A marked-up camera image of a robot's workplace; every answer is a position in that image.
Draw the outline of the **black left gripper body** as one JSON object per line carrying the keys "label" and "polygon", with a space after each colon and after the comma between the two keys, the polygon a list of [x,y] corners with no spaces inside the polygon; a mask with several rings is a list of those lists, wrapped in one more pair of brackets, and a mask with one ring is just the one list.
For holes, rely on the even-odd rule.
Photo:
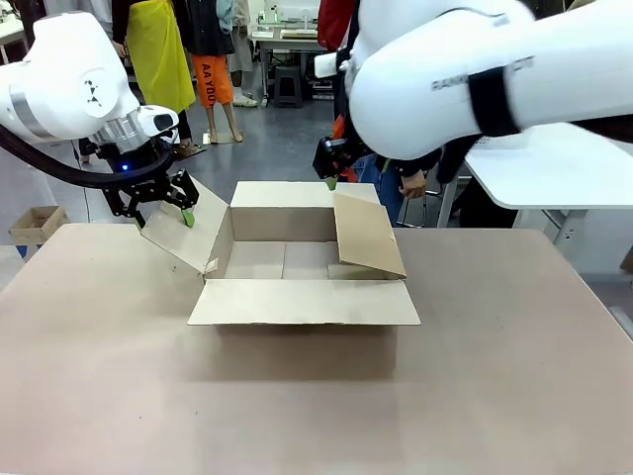
{"label": "black left gripper body", "polygon": [[120,152],[114,144],[99,145],[96,155],[107,162],[111,173],[99,179],[96,188],[109,207],[111,193],[119,193],[125,204],[132,196],[138,198],[139,204],[162,201],[169,187],[172,151],[168,142],[147,142],[128,152]]}

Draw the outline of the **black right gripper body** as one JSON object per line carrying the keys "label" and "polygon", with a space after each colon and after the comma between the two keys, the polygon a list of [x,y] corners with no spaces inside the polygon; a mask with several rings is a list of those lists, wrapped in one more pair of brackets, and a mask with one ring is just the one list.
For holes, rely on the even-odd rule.
{"label": "black right gripper body", "polygon": [[320,179],[337,178],[367,155],[367,146],[354,139],[322,138],[316,146],[313,168]]}

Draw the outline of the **person's hand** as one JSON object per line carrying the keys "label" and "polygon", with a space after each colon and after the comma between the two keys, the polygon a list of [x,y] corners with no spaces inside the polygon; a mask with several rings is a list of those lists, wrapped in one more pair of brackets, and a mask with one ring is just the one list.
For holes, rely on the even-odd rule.
{"label": "person's hand", "polygon": [[407,199],[417,199],[425,195],[426,179],[422,171],[411,176],[401,177],[400,193]]}

